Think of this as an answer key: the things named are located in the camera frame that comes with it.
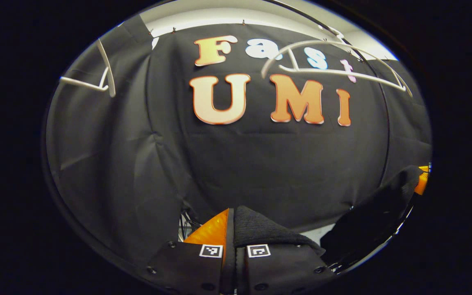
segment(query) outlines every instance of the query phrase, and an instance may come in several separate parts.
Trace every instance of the white metal frame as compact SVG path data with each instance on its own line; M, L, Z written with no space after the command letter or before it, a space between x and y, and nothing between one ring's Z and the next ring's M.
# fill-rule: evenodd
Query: white metal frame
M411 93L411 91L410 91L409 87L407 86L407 84L405 83L405 81L402 79L402 77L400 77L395 72L395 70L392 69L392 67L390 67L388 64L386 64L384 61L382 61L378 57L366 52L365 50L362 50L362 49L360 49L358 47L355 47L355 46L352 46L352 45L345 44L343 42L343 40L340 38L340 36L337 36L337 37L341 40L341 42L320 41L320 40L318 40L318 41L316 41L316 40L315 41L301 41L301 42L293 43L293 44L290 44L290 45L287 45L287 46L283 47L282 49L280 49L278 51L278 53L275 56L269 57L269 60L262 67L262 70L261 70L262 78L266 77L267 72L272 67L272 64L276 60L277 56L279 56L280 54L284 54L284 53L288 52L288 54L290 56L290 61L292 62L293 67L292 68L287 68L287 67L284 67L282 65L279 65L279 68L284 70L284 71L291 72L291 73L328 73L328 74L334 74L334 75L352 75L354 77L358 77L358 78L362 78L362 79L365 79L365 80L370 80L370 81L373 81L373 82L378 82L378 83L381 83L381 84L385 84L387 86L391 86L391 87L396 88L400 91L407 92L410 97L413 97L413 94ZM384 64L386 67L388 67L388 69L391 70L393 75L395 75L395 78L397 79L398 84L395 84L393 82L389 82L388 80L373 77L371 75L365 75L365 74L362 74L362 73L354 73L354 72L348 72L348 71L342 71L342 70L322 70L322 69L311 69L311 68L301 68L300 69L298 67L298 63L296 62L296 58L294 57L294 53L293 53L292 49L303 46L303 45L316 45L316 44L334 44L334 45L346 46L346 47L349 47L349 48L352 48L352 49L356 49L356 50L358 50L360 52L363 52L365 54L369 54L370 56L376 58L376 60L378 60L379 62Z
M105 52L105 49L103 48L103 44L101 44L100 39L96 42L98 49L100 51L101 57L103 58L103 61L105 62L105 71L103 71L103 75L101 76L101 81L99 86L83 82L80 80L72 79L72 78L67 78L67 77L61 77L59 80L60 82L64 82L67 84L75 85L75 86L83 86L88 89L92 90L97 90L97 91L107 91L109 90L110 97L115 97L116 96L116 86L114 84L114 77L112 76L112 69L110 67L110 62L109 58L107 58L107 53ZM108 85L103 86L103 83L105 82L105 77L107 77L107 81L109 82Z

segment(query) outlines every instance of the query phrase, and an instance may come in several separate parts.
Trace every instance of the curved white rod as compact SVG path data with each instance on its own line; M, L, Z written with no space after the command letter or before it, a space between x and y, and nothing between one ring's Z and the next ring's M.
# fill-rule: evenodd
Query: curved white rod
M105 65L107 66L105 68L105 71L103 71L103 75L101 76L101 81L100 85L96 86L87 82L83 82L80 80L75 80L72 78L67 78L67 77L60 77L61 82L65 82L67 84L75 85L75 86L83 86L92 90L97 90L97 91L106 91L107 89L109 90L110 96L115 97L116 96L116 87L114 85L114 77L112 76L112 70L110 69L110 62L109 58L107 58L107 53L105 53L105 49L103 48L103 44L101 44L100 39L98 39L97 42L98 49L100 51L101 57L103 58L103 61L105 62ZM107 77L107 80L109 82L109 85L103 86L103 83L105 82L105 77Z
M395 84L393 82L389 82L387 80L380 79L380 78L377 78L377 77L373 77L373 76L370 76L370 75L364 75L364 74L359 74L359 73L354 73L354 72L346 72L346 71L340 71L340 70L322 70L322 69L308 69L308 68L307 69L305 69L305 68L300 69L300 68L298 68L296 58L294 57L294 54L292 54L292 49L300 47L302 45L315 45L315 44L342 45L342 46L346 46L346 47L349 47L349 48L352 48L352 49L359 50L363 53L369 54L370 56L373 56L374 58L376 58L376 60L378 60L379 62L384 64L386 67L388 67L388 69L390 69L390 71L393 73L393 75L395 75L395 78L397 79L398 84ZM291 73L300 72L300 73L331 73L331 74L338 74L338 75L353 75L355 77L363 78L363 79L370 80L370 81L373 81L373 82L383 83L383 84L386 84L388 86L397 88L401 91L407 92L410 97L413 97L413 94L411 93L408 85L405 83L405 81L402 79L402 77L400 77L399 74L397 74L392 69L392 67L390 67L388 64L386 64L383 60L380 60L378 57L376 57L376 56L374 56L374 55L372 55L372 54L370 54L370 53L366 52L365 50L362 50L358 47L348 45L348 44L345 44L345 43L335 42L335 41L301 41L301 42L293 43L293 44L290 44L290 45L287 45L287 46L283 47L282 49L280 49L278 51L278 53L275 56L271 56L269 58L269 60L267 62L265 62L265 65L262 67L262 70L261 70L262 78L266 77L268 70L270 69L270 67L272 67L272 64L275 61L275 59L277 58L277 56L279 56L280 54L283 54L285 52L289 52L291 62L293 63L293 68L289 69L289 68L286 68L286 67L281 66L281 65L279 67L281 69L289 71Z

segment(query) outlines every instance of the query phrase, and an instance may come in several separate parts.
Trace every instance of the orange letter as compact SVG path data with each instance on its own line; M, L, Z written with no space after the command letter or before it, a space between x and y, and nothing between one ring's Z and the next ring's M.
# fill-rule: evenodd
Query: orange letter
M338 117L338 124L340 126L350 126L351 118L349 118L349 92L343 89L336 89L336 93L340 98L340 116Z
M214 108L213 92L218 79L205 76L192 79L194 113L198 119L212 125L230 124L238 121L245 112L245 86L251 77L247 74L232 74L225 77L231 84L232 102L230 108L220 111Z
M218 51L228 54L231 52L230 43L236 43L238 40L234 36L222 36L208 39L196 40L194 44L200 47L200 58L195 62L197 66L206 66L218 64L225 61L225 56L219 56Z
M322 124L322 99L321 94L324 87L322 84L309 80L305 82L302 93L298 91L293 80L288 75L271 75L270 80L276 84L276 110L270 114L274 122L289 122L290 114L287 112L287 103L296 121L302 119L310 124Z

